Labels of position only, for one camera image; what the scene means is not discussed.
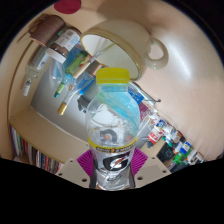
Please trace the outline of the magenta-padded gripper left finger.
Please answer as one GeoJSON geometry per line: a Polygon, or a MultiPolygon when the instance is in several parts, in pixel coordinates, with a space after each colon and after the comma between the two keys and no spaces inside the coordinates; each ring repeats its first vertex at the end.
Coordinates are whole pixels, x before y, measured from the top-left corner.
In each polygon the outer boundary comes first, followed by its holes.
{"type": "Polygon", "coordinates": [[[87,150],[77,159],[68,159],[56,175],[83,188],[94,188],[95,172],[91,151],[87,150]]]}

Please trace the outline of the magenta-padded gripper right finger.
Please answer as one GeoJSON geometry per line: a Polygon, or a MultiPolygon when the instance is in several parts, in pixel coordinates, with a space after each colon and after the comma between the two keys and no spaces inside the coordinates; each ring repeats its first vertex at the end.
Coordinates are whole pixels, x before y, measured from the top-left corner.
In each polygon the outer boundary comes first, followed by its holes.
{"type": "Polygon", "coordinates": [[[141,188],[170,174],[171,172],[156,156],[146,155],[141,150],[135,149],[129,174],[131,188],[141,188]]]}

